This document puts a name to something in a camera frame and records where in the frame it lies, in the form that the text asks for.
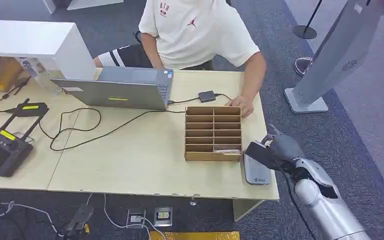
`person's hand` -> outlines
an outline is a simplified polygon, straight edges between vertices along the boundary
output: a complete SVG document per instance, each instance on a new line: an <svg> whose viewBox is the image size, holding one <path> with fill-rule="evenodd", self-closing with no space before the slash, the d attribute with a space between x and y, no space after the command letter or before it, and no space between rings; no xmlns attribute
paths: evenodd
<svg viewBox="0 0 384 240"><path fill-rule="evenodd" d="M240 107L240 115L243 118L248 117L254 112L253 100L244 96L237 96L226 103L226 106Z"/></svg>

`floor power outlet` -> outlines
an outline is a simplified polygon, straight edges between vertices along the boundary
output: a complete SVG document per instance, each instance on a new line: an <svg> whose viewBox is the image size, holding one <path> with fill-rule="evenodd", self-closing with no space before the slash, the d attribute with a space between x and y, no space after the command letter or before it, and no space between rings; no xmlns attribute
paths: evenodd
<svg viewBox="0 0 384 240"><path fill-rule="evenodd" d="M129 229L141 229L145 224L145 218L147 216L147 210L142 208L132 208L127 212L126 225Z"/></svg>
<svg viewBox="0 0 384 240"><path fill-rule="evenodd" d="M172 207L157 207L154 213L155 227L170 227L173 225L173 208Z"/></svg>

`jordan logo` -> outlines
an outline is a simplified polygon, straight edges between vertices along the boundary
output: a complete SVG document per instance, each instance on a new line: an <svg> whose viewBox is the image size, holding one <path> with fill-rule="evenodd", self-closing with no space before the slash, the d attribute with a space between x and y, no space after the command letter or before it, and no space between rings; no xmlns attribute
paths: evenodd
<svg viewBox="0 0 384 240"><path fill-rule="evenodd" d="M192 21L190 21L189 24L186 25L186 27L190 26L190 25L193 25L195 28L197 28L197 26L195 26L195 19L197 19L197 18L195 17Z"/></svg>

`cardboard compartment box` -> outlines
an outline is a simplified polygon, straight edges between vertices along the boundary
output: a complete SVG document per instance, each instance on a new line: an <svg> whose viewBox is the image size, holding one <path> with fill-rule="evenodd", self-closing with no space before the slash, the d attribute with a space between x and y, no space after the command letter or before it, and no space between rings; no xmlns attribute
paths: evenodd
<svg viewBox="0 0 384 240"><path fill-rule="evenodd" d="M184 158L187 161L239 161L242 157L241 120L239 107L187 107Z"/></svg>

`metal pole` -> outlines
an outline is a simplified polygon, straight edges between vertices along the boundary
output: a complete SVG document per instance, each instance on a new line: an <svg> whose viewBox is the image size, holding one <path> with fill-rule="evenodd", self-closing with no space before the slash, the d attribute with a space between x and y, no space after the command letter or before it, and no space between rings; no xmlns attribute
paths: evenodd
<svg viewBox="0 0 384 240"><path fill-rule="evenodd" d="M307 26L305 26L304 33L307 32L307 29L309 29L311 22L313 21L314 16L317 13L317 10L319 10L320 4L322 4L323 0L318 1L317 6L315 7L314 11L312 12L312 15L310 17L310 21L308 21Z"/></svg>

